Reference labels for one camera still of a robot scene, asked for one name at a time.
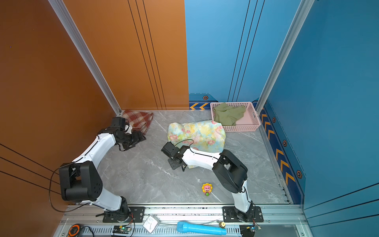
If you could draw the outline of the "red plaid skirt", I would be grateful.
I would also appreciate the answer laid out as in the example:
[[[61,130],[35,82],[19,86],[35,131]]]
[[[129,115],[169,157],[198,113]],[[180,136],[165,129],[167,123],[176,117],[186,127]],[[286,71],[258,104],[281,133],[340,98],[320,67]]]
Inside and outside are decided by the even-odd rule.
[[[141,131],[143,135],[147,134],[147,131],[153,121],[154,114],[148,112],[132,111],[125,110],[122,114],[122,117],[125,118],[130,128],[130,131]]]

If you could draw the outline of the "floral pastel skirt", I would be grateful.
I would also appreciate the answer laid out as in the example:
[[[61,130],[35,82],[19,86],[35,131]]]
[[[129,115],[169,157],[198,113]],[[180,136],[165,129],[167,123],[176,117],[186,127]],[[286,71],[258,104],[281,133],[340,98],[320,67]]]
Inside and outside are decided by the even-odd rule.
[[[205,120],[189,123],[171,123],[168,141],[175,146],[191,146],[192,151],[220,153],[224,150],[226,132],[221,123]]]

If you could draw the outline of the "pink perforated plastic basket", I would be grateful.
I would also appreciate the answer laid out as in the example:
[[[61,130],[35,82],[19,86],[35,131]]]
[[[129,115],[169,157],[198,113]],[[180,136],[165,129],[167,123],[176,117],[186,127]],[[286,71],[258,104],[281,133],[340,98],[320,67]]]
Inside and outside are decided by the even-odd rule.
[[[244,106],[246,108],[246,112],[244,113],[243,118],[239,119],[236,122],[236,125],[232,125],[232,126],[222,125],[225,132],[254,132],[260,127],[261,120],[259,119],[259,116],[252,102],[226,102],[226,103],[229,106],[233,106],[233,107]],[[218,103],[218,102],[210,103],[211,116],[213,120],[214,120],[213,109],[220,104],[222,103]]]

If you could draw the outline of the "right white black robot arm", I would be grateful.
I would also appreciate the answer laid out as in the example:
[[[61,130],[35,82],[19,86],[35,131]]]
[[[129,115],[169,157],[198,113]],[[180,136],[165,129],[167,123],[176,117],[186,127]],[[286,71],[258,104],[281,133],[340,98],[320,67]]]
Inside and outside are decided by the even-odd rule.
[[[225,211],[225,222],[255,222],[255,207],[247,190],[248,168],[229,150],[209,153],[183,145],[178,148],[167,142],[161,151],[168,157],[173,170],[189,166],[213,171],[222,186],[232,193],[234,207]]]

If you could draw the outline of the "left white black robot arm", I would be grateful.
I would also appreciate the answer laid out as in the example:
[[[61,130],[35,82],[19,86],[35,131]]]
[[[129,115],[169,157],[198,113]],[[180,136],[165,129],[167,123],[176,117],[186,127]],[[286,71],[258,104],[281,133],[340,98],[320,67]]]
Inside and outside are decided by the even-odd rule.
[[[106,153],[118,145],[121,151],[134,148],[146,140],[141,131],[127,133],[117,128],[101,130],[93,143],[71,163],[59,168],[61,196],[65,201],[79,202],[103,209],[104,222],[141,222],[143,207],[128,206],[126,198],[115,195],[103,186],[98,167]]]

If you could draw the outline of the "yellow sunflower toy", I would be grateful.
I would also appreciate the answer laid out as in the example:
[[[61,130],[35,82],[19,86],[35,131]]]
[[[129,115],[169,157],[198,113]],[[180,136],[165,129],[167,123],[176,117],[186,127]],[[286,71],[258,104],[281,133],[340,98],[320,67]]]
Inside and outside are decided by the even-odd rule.
[[[212,184],[205,183],[202,185],[202,192],[208,197],[213,190]]]

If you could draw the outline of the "olive green skirt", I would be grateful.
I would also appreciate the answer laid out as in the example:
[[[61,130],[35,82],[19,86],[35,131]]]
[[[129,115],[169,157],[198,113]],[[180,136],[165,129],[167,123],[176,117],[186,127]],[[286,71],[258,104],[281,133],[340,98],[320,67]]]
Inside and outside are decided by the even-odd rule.
[[[236,125],[236,122],[243,118],[246,108],[244,106],[233,107],[227,103],[222,103],[214,109],[214,121],[221,123],[223,126]]]

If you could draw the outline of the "cyan toy microphone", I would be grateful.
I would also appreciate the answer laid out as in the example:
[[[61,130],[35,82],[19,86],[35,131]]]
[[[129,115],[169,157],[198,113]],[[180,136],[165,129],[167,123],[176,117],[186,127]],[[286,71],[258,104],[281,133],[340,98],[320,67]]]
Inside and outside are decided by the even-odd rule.
[[[177,223],[177,231],[179,233],[197,233],[197,234],[219,235],[219,236],[224,236],[227,234],[227,231],[221,227],[191,224],[185,221],[180,221]]]

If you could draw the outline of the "white square card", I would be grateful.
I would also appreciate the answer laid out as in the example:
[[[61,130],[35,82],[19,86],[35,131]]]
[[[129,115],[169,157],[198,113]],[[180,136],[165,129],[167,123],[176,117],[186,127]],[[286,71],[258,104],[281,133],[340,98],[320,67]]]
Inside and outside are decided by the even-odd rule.
[[[149,233],[152,234],[156,227],[160,224],[160,220],[153,215],[149,215],[145,222],[143,223],[143,228]]]

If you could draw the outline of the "left green circuit board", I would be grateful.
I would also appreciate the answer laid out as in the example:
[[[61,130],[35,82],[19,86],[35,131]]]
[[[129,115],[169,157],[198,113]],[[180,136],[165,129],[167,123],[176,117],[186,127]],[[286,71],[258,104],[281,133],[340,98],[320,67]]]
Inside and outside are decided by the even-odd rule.
[[[112,230],[112,235],[129,235],[132,233],[132,228],[126,225],[115,225]]]

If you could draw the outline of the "green circuit board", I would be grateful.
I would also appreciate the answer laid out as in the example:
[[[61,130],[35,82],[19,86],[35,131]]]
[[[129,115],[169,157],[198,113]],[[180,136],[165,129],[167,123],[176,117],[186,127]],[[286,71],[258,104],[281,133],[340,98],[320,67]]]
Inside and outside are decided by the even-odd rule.
[[[262,229],[262,227],[258,224],[250,225],[246,229],[249,229],[250,232],[256,232]]]
[[[126,225],[115,225],[112,230],[112,235],[129,235],[132,233],[132,228]]]

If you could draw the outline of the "right green circuit board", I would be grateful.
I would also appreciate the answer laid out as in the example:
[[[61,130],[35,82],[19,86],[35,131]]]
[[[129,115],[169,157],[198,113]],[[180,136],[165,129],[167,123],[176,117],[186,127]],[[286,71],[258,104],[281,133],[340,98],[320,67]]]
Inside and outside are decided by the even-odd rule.
[[[246,229],[249,229],[250,232],[256,232],[262,229],[262,227],[258,224],[250,225]]]

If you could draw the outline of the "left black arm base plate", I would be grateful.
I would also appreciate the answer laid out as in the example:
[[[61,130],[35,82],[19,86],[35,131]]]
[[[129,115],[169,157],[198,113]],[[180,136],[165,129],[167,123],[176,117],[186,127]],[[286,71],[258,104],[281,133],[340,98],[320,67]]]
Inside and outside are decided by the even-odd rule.
[[[142,223],[145,214],[144,206],[132,206],[124,213],[122,211],[105,211],[103,223]]]

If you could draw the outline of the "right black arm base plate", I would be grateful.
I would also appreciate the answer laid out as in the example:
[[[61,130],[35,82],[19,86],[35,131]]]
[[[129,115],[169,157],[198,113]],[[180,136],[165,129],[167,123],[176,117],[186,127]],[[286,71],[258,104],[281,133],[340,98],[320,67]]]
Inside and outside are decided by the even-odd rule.
[[[250,206],[247,212],[242,212],[234,206],[222,207],[224,222],[263,223],[264,217],[259,206]]]

